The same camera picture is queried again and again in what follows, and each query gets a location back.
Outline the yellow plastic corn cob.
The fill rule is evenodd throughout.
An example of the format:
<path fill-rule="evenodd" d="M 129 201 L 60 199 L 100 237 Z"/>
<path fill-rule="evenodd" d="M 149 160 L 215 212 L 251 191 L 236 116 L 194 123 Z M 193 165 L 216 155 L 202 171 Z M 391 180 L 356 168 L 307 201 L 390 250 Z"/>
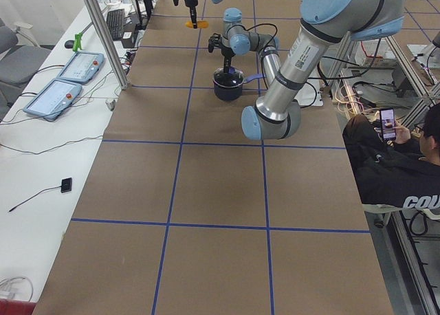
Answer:
<path fill-rule="evenodd" d="M 209 22 L 207 22 L 207 21 L 196 21 L 196 22 L 187 21 L 187 22 L 185 22 L 185 26 L 187 28 L 192 28 L 192 29 L 198 29 L 198 28 L 204 29 L 209 26 Z"/>

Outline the glass pot lid blue knob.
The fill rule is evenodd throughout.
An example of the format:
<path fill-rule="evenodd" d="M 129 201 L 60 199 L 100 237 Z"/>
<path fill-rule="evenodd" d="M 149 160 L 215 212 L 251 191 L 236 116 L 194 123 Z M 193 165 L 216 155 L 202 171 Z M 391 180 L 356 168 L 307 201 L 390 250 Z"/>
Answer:
<path fill-rule="evenodd" d="M 234 88 L 241 86 L 244 82 L 244 74 L 240 69 L 234 67 L 232 74 L 225 74 L 223 68 L 220 67 L 214 71 L 213 83 L 218 87 Z"/>

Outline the dark blue saucepan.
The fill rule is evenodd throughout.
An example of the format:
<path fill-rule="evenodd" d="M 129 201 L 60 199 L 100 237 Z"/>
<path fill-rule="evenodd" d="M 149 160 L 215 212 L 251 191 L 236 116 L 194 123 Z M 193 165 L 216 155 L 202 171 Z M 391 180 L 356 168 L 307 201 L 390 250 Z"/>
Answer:
<path fill-rule="evenodd" d="M 253 74 L 246 77 L 240 69 L 234 67 L 230 67 L 229 72 L 224 72 L 222 67 L 217 68 L 212 77 L 214 94 L 223 101 L 236 100 L 241 96 L 244 84 L 262 77 L 262 74 Z"/>

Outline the black keyboard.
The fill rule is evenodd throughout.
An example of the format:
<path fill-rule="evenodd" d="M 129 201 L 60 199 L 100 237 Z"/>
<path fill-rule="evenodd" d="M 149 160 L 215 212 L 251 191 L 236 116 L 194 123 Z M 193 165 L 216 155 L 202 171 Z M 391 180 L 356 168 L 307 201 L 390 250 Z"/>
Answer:
<path fill-rule="evenodd" d="M 108 11 L 106 17 L 107 27 L 111 38 L 120 40 L 124 35 L 125 13 L 124 9 L 116 9 Z"/>

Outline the green clamp tool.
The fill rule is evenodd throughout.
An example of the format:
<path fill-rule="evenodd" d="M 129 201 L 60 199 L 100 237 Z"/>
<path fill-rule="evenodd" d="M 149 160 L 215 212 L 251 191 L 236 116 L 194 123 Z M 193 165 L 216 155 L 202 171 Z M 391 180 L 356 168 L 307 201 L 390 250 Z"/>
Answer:
<path fill-rule="evenodd" d="M 74 52 L 77 52 L 78 50 L 82 49 L 82 37 L 83 37 L 83 33 L 79 32 L 77 34 L 75 34 L 75 37 L 73 40 L 67 40 L 64 44 L 66 49 L 71 49 Z"/>

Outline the far teach pendant tablet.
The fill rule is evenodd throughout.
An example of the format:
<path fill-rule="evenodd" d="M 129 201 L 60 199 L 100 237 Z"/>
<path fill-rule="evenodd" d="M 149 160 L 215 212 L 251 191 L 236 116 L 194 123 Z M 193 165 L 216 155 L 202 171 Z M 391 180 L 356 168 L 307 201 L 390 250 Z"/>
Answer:
<path fill-rule="evenodd" d="M 98 73 L 104 61 L 105 57 L 102 53 L 75 52 L 59 72 L 57 78 L 85 85 Z"/>

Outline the teach pendant tablet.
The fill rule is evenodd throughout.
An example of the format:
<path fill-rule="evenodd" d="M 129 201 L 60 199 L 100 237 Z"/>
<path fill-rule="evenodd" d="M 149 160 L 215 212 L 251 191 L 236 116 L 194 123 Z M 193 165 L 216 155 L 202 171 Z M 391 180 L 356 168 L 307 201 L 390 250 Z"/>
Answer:
<path fill-rule="evenodd" d="M 51 80 L 24 108 L 31 116 L 54 121 L 80 95 L 83 86 L 55 78 Z"/>
<path fill-rule="evenodd" d="M 59 72 L 57 78 L 85 85 L 98 73 L 104 61 L 105 57 L 102 53 L 75 52 Z"/>

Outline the near teach pendant tablet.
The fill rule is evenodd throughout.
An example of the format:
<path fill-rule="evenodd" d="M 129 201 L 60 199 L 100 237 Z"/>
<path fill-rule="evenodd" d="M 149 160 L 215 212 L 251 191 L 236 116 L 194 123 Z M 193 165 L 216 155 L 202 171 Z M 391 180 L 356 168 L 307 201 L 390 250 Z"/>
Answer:
<path fill-rule="evenodd" d="M 24 108 L 31 116 L 54 121 L 80 95 L 83 86 L 55 78 L 51 80 Z"/>

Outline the smartphone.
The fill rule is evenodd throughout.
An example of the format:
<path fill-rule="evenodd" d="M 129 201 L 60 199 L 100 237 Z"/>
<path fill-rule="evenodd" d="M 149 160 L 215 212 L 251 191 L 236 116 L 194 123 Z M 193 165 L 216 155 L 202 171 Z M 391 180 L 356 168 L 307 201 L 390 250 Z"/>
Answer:
<path fill-rule="evenodd" d="M 382 138 L 385 141 L 396 139 L 395 112 L 393 108 L 380 109 L 380 127 Z"/>

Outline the small black square sensor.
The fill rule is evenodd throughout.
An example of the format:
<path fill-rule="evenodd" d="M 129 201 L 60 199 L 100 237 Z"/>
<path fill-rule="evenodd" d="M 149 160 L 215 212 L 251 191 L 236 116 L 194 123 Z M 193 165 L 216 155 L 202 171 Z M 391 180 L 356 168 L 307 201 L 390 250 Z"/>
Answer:
<path fill-rule="evenodd" d="M 73 184 L 73 178 L 72 177 L 68 177 L 68 178 L 64 178 L 61 181 L 61 186 L 60 186 L 60 192 L 61 193 L 68 193 L 72 190 L 72 184 Z"/>

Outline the seated person in black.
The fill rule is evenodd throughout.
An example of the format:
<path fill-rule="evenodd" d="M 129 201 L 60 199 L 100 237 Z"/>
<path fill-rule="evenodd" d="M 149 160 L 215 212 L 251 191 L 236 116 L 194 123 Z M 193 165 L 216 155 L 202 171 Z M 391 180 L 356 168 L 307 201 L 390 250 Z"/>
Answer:
<path fill-rule="evenodd" d="M 439 208 L 439 105 L 416 124 L 419 139 L 398 124 L 391 145 L 363 114 L 350 119 L 343 139 L 363 204 Z"/>

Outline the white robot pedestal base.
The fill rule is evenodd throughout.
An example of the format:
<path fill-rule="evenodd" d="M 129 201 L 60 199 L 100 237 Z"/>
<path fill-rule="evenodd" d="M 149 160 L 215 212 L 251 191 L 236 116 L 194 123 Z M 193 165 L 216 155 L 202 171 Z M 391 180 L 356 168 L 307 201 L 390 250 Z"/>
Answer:
<path fill-rule="evenodd" d="M 317 90 L 318 83 L 306 84 L 297 94 L 295 100 L 301 107 L 322 106 L 321 92 Z"/>

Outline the aluminium frame post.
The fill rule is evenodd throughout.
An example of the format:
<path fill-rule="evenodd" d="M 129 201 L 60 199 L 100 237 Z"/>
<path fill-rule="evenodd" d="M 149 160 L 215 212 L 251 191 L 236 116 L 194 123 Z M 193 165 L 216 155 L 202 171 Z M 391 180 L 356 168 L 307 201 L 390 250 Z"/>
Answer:
<path fill-rule="evenodd" d="M 107 55 L 107 60 L 111 65 L 112 71 L 115 74 L 115 77 L 117 78 L 119 86 L 121 90 L 125 90 L 129 85 L 127 75 L 125 74 L 122 68 L 119 55 L 116 51 L 116 47 L 109 33 L 107 24 L 101 13 L 100 6 L 97 0 L 83 0 L 83 1 L 89 13 L 91 22 L 95 27 L 96 33 L 104 47 L 104 50 Z"/>

